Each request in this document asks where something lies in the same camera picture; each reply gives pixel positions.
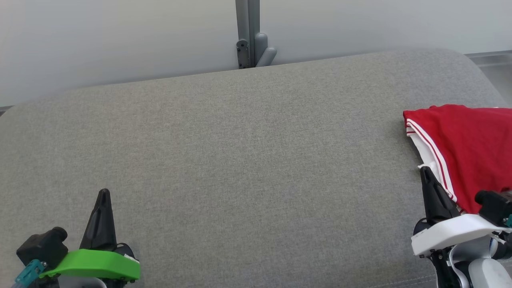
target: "metal bracket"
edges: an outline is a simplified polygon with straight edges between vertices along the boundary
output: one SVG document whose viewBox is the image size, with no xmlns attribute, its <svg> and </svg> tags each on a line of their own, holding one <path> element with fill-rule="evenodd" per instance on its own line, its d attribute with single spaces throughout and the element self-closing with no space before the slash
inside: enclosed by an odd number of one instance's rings
<svg viewBox="0 0 512 288">
<path fill-rule="evenodd" d="M 238 68 L 270 65 L 278 51 L 268 47 L 267 34 L 260 32 L 260 0 L 235 0 L 235 4 Z"/>
</svg>

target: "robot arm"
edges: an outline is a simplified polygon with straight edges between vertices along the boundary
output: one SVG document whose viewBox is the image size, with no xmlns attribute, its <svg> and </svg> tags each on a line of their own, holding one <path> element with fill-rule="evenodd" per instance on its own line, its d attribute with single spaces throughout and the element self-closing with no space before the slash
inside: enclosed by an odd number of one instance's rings
<svg viewBox="0 0 512 288">
<path fill-rule="evenodd" d="M 68 252 L 60 227 L 32 235 L 16 254 L 26 266 L 16 278 L 19 288 L 122 288 L 140 278 L 140 263 L 124 243 L 117 243 L 110 191 L 102 189 L 80 249 Z"/>
<path fill-rule="evenodd" d="M 438 287 L 512 287 L 495 260 L 512 256 L 512 195 L 481 191 L 475 199 L 482 205 L 479 215 L 460 215 L 430 168 L 421 168 L 421 182 L 426 218 L 414 228 L 412 248 L 432 262 Z"/>
</svg>

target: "teal connector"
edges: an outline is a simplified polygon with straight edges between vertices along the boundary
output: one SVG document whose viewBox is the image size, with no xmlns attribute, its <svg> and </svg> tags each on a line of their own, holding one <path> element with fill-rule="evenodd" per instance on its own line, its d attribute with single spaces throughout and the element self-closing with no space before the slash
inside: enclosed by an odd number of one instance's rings
<svg viewBox="0 0 512 288">
<path fill-rule="evenodd" d="M 41 262 L 37 259 L 30 261 L 25 269 L 16 277 L 15 285 L 28 287 L 35 279 L 39 278 L 39 275 L 41 275 L 46 266 L 46 262 Z"/>
<path fill-rule="evenodd" d="M 505 223 L 505 225 L 507 225 L 507 227 L 512 228 L 512 214 L 510 214 L 510 215 L 508 216 L 508 220 L 507 220 L 507 222 Z"/>
</svg>

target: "white stripe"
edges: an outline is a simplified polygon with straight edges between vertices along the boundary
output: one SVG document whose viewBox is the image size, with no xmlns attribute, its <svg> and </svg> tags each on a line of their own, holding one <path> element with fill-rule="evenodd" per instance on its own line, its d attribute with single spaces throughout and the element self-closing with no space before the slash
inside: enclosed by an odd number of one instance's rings
<svg viewBox="0 0 512 288">
<path fill-rule="evenodd" d="M 441 179 L 438 179 L 438 180 L 441 183 L 441 185 L 443 185 L 444 189 L 446 190 L 446 192 L 448 193 L 450 198 L 452 198 L 452 200 L 454 202 L 457 202 L 457 196 L 455 196 L 455 193 L 453 191 L 452 181 L 450 179 L 450 174 L 448 173 L 448 166 L 446 165 L 446 161 L 444 160 L 443 155 L 437 148 L 436 143 L 432 140 L 432 138 L 430 138 L 429 134 L 427 132 L 425 132 L 425 130 L 423 130 L 423 128 L 420 125 L 418 125 L 418 123 L 414 122 L 411 119 L 406 119 L 406 123 L 407 123 L 407 126 L 410 127 L 411 129 L 413 129 L 414 132 L 416 132 L 416 135 L 421 140 L 423 140 L 423 142 L 426 144 L 426 146 L 431 150 L 431 152 L 434 156 L 434 160 L 436 161 L 437 167 L 439 167 L 442 170 L 442 173 L 439 173 L 439 176 L 441 177 Z M 444 180 L 446 181 L 446 185 L 444 184 L 444 181 L 442 179 L 443 174 L 444 174 Z"/>
</svg>

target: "gray upholstered cushion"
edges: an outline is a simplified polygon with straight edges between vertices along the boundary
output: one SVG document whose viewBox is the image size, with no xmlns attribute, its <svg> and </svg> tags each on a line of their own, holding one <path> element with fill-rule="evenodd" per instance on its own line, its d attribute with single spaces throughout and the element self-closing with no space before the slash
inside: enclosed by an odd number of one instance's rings
<svg viewBox="0 0 512 288">
<path fill-rule="evenodd" d="M 0 283 L 109 188 L 131 287 L 435 287 L 404 109 L 505 106 L 461 54 L 386 52 L 92 87 L 0 118 Z"/>
</svg>

